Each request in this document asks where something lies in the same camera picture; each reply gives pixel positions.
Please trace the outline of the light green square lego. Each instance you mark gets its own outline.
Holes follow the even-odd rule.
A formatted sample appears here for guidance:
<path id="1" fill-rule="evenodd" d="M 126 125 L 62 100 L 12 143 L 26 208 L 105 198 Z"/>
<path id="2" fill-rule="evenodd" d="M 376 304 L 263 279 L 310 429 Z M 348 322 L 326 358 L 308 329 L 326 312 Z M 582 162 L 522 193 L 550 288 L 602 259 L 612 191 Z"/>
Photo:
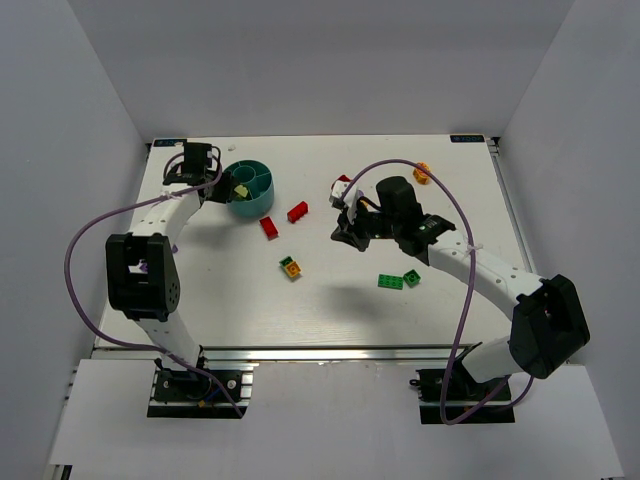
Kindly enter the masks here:
<path id="1" fill-rule="evenodd" d="M 244 200 L 246 200 L 250 196 L 249 189 L 244 185 L 238 185 L 234 188 L 234 192 L 236 195 Z"/>

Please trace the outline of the orange patterned round lego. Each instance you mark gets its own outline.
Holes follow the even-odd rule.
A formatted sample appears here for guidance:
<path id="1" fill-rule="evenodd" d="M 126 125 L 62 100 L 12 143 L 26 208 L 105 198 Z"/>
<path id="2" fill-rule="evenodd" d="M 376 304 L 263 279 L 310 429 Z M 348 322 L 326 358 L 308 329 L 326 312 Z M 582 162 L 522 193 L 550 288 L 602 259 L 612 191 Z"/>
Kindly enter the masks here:
<path id="1" fill-rule="evenodd" d="M 418 184 L 427 185 L 431 181 L 429 172 L 430 167 L 426 163 L 418 162 L 414 166 L 413 177 Z"/>

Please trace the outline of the orange square lego brick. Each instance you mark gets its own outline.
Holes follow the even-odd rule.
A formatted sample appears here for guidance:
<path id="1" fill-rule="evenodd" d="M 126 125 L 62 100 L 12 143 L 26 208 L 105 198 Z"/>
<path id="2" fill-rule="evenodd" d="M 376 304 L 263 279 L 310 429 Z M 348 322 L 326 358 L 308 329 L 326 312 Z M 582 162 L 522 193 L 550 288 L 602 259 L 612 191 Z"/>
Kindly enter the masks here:
<path id="1" fill-rule="evenodd" d="M 289 279 L 296 279 L 301 274 L 301 269 L 296 261 L 291 261 L 283 266 L 283 269 Z"/>

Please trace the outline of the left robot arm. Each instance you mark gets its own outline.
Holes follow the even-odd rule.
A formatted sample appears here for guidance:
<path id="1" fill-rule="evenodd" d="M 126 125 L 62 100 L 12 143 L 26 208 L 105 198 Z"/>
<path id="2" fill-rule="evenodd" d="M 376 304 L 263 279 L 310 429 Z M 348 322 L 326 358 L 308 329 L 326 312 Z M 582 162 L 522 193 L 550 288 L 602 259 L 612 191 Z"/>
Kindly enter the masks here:
<path id="1" fill-rule="evenodd" d="M 179 314 L 173 247 L 202 205 L 229 202 L 237 182 L 223 172 L 220 149 L 209 143 L 186 142 L 175 159 L 142 220 L 107 239 L 106 267 L 111 307 L 146 333 L 166 369 L 184 370 L 198 363 L 201 348 Z"/>

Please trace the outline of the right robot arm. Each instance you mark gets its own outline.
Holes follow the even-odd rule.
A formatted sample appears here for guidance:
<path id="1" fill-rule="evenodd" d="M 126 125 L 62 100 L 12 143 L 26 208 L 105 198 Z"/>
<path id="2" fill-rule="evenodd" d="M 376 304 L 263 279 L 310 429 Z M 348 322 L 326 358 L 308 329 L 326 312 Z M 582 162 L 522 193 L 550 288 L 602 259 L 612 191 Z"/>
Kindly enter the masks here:
<path id="1" fill-rule="evenodd" d="M 508 336 L 458 355 L 453 378 L 482 384 L 524 372 L 546 379 L 589 342 L 580 299 L 568 278 L 545 279 L 471 249 L 452 222 L 422 210 L 401 176 L 380 181 L 376 192 L 378 206 L 367 208 L 347 182 L 334 182 L 330 202 L 340 215 L 332 240 L 365 251 L 374 239 L 392 239 L 405 254 L 464 282 L 511 323 Z"/>

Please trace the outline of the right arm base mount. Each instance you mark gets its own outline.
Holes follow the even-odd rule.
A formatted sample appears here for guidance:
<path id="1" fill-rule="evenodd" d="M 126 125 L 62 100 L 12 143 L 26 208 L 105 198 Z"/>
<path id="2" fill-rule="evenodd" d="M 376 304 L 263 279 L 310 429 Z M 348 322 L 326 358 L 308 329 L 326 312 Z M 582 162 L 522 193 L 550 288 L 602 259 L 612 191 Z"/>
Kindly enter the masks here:
<path id="1" fill-rule="evenodd" d="M 417 370 L 409 380 L 409 386 L 418 395 L 420 422 L 423 425 L 442 425 L 439 405 L 444 369 Z M 487 397 L 500 385 L 500 379 L 475 384 L 460 380 L 453 374 L 449 382 L 446 401 L 446 415 L 452 420 L 471 410 L 477 403 Z M 476 413 L 462 421 L 462 424 L 512 424 L 515 414 L 511 402 L 511 391 L 508 385 Z"/>

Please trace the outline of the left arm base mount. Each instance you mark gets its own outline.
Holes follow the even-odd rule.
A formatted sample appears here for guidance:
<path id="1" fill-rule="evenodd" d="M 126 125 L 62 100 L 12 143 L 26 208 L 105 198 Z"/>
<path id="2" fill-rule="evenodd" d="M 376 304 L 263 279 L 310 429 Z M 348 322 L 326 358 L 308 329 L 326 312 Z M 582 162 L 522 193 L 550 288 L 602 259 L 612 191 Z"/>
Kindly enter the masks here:
<path id="1" fill-rule="evenodd" d="M 225 387 L 233 402 L 244 414 L 251 394 L 250 372 L 243 370 L 209 370 Z M 208 377 L 190 371 L 155 372 L 148 418 L 160 419 L 239 419 L 222 389 Z"/>

